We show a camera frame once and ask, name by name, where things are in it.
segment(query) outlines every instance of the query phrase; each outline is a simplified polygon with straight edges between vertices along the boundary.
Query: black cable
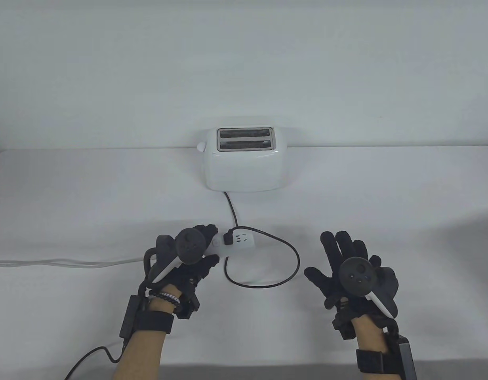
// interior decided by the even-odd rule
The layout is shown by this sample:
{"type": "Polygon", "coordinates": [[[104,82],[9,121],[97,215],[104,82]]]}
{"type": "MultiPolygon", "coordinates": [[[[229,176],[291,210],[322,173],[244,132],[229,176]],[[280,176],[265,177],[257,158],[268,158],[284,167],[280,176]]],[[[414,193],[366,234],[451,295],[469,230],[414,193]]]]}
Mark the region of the black cable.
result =
{"type": "Polygon", "coordinates": [[[83,362],[89,355],[91,355],[92,353],[95,353],[98,350],[105,351],[105,353],[109,357],[109,360],[113,364],[117,364],[119,362],[119,360],[121,360],[122,352],[124,352],[124,347],[123,347],[123,350],[121,352],[121,355],[117,359],[114,359],[112,357],[112,355],[110,354],[110,351],[105,346],[100,346],[100,347],[96,347],[95,349],[92,349],[91,351],[89,351],[88,353],[86,353],[82,358],[80,358],[80,360],[73,366],[73,368],[70,370],[70,372],[68,372],[68,374],[66,375],[65,380],[68,380],[73,375],[73,373],[75,372],[75,370],[77,369],[77,367],[81,364],[81,362],[83,362]]]}
{"type": "Polygon", "coordinates": [[[270,237],[270,238],[272,238],[274,240],[277,240],[277,241],[279,241],[279,242],[281,242],[281,243],[286,244],[287,246],[289,246],[292,249],[292,251],[295,253],[295,256],[297,257],[297,268],[295,268],[295,271],[290,275],[290,277],[288,277],[286,280],[282,280],[281,282],[278,282],[276,284],[271,284],[271,285],[246,285],[246,284],[241,284],[240,282],[237,282],[237,281],[231,279],[230,276],[228,275],[228,257],[226,257],[225,263],[223,265],[223,272],[225,274],[226,279],[228,281],[230,281],[232,284],[237,285],[237,286],[240,286],[241,288],[248,288],[248,289],[268,289],[268,288],[275,288],[276,286],[280,286],[282,284],[286,284],[293,277],[295,277],[295,275],[298,273],[298,271],[300,269],[300,256],[299,256],[299,253],[297,252],[297,250],[295,249],[295,247],[292,246],[290,243],[288,243],[286,240],[283,240],[280,237],[271,235],[271,234],[269,234],[269,233],[267,233],[265,231],[258,230],[258,229],[253,228],[253,227],[239,226],[239,223],[237,221],[237,216],[235,215],[235,210],[233,208],[232,201],[230,200],[230,197],[229,197],[229,195],[228,195],[227,192],[223,192],[223,194],[225,195],[226,200],[228,201],[228,205],[230,206],[230,210],[232,211],[233,221],[235,223],[235,227],[232,228],[229,232],[233,232],[234,230],[241,229],[241,230],[253,231],[253,232],[256,232],[256,233],[259,233],[259,234],[268,236],[268,237],[270,237]]]}
{"type": "Polygon", "coordinates": [[[227,192],[223,192],[223,194],[225,195],[226,200],[228,201],[228,206],[230,206],[230,210],[232,210],[233,223],[237,227],[239,225],[239,222],[237,221],[237,215],[235,215],[235,210],[233,209],[233,204],[232,201],[230,200],[230,196],[228,195],[227,192]]]}

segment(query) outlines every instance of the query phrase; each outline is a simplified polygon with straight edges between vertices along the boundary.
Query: black plug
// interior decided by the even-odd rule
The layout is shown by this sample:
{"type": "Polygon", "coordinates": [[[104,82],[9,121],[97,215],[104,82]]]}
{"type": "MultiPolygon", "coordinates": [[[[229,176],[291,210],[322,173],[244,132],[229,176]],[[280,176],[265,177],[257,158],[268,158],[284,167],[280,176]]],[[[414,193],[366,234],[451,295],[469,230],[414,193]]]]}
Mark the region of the black plug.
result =
{"type": "Polygon", "coordinates": [[[233,244],[233,230],[228,230],[227,233],[223,234],[223,242],[225,245],[233,244]]]}

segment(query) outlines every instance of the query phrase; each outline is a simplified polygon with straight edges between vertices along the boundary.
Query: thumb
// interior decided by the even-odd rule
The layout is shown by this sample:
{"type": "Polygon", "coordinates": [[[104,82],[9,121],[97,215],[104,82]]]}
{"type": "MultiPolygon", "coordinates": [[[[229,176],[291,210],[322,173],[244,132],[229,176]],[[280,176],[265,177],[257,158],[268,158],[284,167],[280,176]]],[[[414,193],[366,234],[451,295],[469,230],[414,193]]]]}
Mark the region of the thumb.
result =
{"type": "Polygon", "coordinates": [[[329,280],[329,278],[320,272],[319,269],[313,268],[312,266],[304,270],[304,275],[318,288],[325,287],[327,281],[329,280]]]}

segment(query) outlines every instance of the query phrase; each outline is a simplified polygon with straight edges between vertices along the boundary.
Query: forearm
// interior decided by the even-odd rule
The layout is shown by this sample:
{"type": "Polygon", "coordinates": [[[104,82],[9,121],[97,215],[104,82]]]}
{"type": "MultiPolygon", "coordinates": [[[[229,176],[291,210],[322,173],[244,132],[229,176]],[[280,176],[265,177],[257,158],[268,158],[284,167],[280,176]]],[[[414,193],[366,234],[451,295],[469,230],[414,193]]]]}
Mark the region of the forearm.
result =
{"type": "MultiPolygon", "coordinates": [[[[168,285],[165,292],[179,297],[177,288],[168,285]]],[[[154,298],[149,310],[173,313],[174,306],[170,302],[154,298]]],[[[166,333],[163,331],[137,331],[132,335],[112,380],[157,380],[161,350],[166,333]]]]}
{"type": "MultiPolygon", "coordinates": [[[[382,353],[388,352],[389,349],[385,342],[383,330],[376,327],[368,315],[362,315],[362,317],[355,318],[351,322],[355,328],[359,349],[364,351],[380,351],[382,353]]],[[[401,376],[365,373],[364,380],[401,380],[401,376]]]]}

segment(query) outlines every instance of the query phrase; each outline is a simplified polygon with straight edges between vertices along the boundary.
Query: white toaster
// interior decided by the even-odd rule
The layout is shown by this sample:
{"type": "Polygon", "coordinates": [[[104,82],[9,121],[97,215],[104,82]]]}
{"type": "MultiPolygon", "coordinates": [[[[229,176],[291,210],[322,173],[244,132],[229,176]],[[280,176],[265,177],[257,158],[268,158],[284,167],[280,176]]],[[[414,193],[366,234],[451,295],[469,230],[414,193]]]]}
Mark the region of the white toaster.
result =
{"type": "Polygon", "coordinates": [[[207,186],[223,192],[260,192],[284,185],[287,144],[269,125],[215,128],[197,145],[207,186]]]}

